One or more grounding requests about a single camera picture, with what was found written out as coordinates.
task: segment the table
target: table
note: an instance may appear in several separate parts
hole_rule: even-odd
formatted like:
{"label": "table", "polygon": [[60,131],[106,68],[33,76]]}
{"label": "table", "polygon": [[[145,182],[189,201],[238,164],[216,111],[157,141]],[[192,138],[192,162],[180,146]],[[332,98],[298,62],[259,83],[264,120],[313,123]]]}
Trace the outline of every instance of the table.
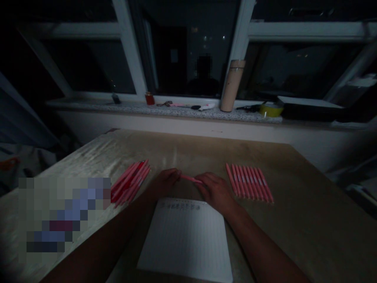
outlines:
{"label": "table", "polygon": [[[377,223],[287,144],[117,130],[96,138],[40,177],[111,177],[114,183],[128,165],[147,158],[152,170],[138,195],[162,169],[170,167],[190,176],[211,171],[228,181],[226,162],[261,168],[275,205],[251,200],[238,202],[312,282],[371,282],[377,278]],[[0,212],[6,215],[1,225],[7,233],[2,233],[2,237],[9,243],[8,255],[16,248],[17,211],[12,204],[17,201],[17,194],[15,190],[0,199]],[[178,183],[169,197],[202,200],[198,190],[186,180]],[[60,260],[121,209],[110,206]],[[153,208],[149,208],[109,281],[198,281],[136,270],[152,215]],[[227,224],[226,233],[234,282],[253,282],[248,263]],[[16,270],[14,259],[10,262]],[[38,281],[53,266],[17,268],[22,271],[20,278]]]}

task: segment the glass pane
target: glass pane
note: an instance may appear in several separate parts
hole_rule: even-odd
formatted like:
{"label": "glass pane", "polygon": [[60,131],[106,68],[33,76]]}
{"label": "glass pane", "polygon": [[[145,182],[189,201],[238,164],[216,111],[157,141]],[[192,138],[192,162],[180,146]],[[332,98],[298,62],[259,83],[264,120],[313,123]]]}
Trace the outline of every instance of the glass pane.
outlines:
{"label": "glass pane", "polygon": [[44,40],[73,90],[135,94],[119,40]]}
{"label": "glass pane", "polygon": [[116,22],[112,0],[13,0],[11,13],[32,22]]}
{"label": "glass pane", "polygon": [[264,22],[354,22],[375,20],[377,3],[370,0],[257,1],[252,20]]}
{"label": "glass pane", "polygon": [[238,1],[134,1],[146,79],[157,94],[220,97]]}
{"label": "glass pane", "polygon": [[361,44],[250,43],[237,99],[322,99]]}

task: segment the lined paper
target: lined paper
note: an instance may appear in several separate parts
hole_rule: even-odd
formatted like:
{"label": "lined paper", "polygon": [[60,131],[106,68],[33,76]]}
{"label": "lined paper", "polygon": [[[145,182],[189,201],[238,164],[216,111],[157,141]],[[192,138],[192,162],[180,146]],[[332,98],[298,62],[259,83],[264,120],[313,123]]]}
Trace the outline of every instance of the lined paper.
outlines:
{"label": "lined paper", "polygon": [[223,216],[206,202],[161,198],[137,268],[231,283]]}

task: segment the tape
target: tape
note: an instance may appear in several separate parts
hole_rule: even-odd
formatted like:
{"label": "tape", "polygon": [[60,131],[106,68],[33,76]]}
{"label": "tape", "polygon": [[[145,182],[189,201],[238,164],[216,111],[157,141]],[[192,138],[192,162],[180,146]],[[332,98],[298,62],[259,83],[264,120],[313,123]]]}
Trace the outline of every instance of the tape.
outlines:
{"label": "tape", "polygon": [[267,117],[279,117],[284,108],[276,104],[262,104],[259,113]]}

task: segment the small red bottle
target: small red bottle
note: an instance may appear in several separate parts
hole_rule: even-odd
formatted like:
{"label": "small red bottle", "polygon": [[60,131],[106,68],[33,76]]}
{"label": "small red bottle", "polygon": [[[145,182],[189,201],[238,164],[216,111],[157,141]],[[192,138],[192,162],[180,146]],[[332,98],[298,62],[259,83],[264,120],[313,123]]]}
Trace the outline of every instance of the small red bottle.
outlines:
{"label": "small red bottle", "polygon": [[150,92],[147,92],[145,94],[145,99],[146,99],[146,104],[147,105],[154,105],[154,97],[153,97],[153,94],[151,94]]}

